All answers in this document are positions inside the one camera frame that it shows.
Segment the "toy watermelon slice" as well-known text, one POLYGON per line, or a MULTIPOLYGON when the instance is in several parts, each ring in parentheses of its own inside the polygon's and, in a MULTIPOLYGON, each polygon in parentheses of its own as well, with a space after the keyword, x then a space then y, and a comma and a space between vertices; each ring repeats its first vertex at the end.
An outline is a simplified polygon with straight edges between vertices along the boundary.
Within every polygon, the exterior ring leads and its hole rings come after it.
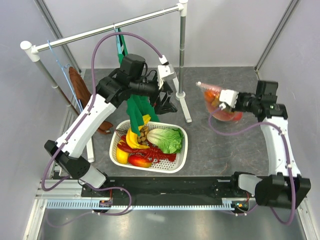
POLYGON ((212 114, 214 118, 216 118, 219 121, 228 122, 232 121, 235 117, 235 112, 225 111, 225 110, 219 110, 212 114))

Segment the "orange toy ginger root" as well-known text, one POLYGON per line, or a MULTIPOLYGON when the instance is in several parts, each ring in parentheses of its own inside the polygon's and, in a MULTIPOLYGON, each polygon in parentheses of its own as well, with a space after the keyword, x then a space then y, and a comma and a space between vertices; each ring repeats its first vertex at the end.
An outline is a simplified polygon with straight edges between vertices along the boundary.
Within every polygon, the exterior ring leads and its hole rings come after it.
POLYGON ((215 107, 215 108, 218 108, 220 104, 221 104, 220 100, 216 97, 216 98, 212 101, 211 106, 212 106, 212 107, 215 107))

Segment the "clear pink zip top bag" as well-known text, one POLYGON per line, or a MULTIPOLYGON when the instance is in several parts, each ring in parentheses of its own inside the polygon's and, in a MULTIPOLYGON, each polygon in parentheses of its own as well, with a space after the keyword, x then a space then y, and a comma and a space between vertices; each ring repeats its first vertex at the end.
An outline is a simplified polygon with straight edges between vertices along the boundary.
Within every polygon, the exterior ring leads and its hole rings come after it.
MULTIPOLYGON (((196 82, 196 86, 202 90, 208 112, 212 113, 218 109, 221 104, 219 101, 220 93, 224 88, 201 81, 196 82)), ((232 112, 230 107, 227 106, 225 109, 213 113, 212 116, 222 122, 237 122, 242 119, 243 113, 238 111, 232 112)))

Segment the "toy orange fruit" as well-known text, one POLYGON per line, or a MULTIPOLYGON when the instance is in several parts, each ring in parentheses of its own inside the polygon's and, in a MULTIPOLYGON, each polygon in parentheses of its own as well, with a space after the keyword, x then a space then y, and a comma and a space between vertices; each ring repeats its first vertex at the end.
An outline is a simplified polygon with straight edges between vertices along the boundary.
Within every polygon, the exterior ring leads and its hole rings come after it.
POLYGON ((218 91, 212 91, 212 90, 206 90, 203 95, 204 95, 205 101, 209 103, 215 101, 216 99, 218 100, 220 97, 220 93, 218 91))

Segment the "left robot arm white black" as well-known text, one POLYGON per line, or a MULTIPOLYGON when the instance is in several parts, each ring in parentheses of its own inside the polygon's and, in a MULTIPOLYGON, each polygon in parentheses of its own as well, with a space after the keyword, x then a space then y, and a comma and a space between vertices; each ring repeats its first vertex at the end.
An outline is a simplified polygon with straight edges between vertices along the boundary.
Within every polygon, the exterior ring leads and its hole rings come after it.
POLYGON ((170 88, 164 81, 176 77, 173 66, 162 62, 155 78, 144 82, 142 73, 145 67, 143 57, 126 55, 119 68, 93 85, 94 92, 88 104, 71 127, 57 140, 48 140, 44 145, 52 162, 58 163, 73 179, 91 185, 99 197, 109 193, 110 185, 103 173, 81 156, 87 142, 122 102, 132 95, 150 97, 155 102, 160 92, 170 88))

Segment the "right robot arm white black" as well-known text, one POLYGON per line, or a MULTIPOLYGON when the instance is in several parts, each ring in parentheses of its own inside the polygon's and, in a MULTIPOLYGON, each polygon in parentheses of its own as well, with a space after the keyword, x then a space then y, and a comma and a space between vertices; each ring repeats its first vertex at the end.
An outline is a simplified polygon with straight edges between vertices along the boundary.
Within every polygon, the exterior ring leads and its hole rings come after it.
POLYGON ((238 95, 235 109, 254 114, 263 133, 268 175, 261 178, 235 172, 237 179, 229 184, 229 191, 235 197, 249 192, 260 206, 296 209, 310 191, 311 181, 302 177, 293 156, 287 109, 284 104, 277 103, 278 86, 275 81, 260 80, 255 93, 238 95))

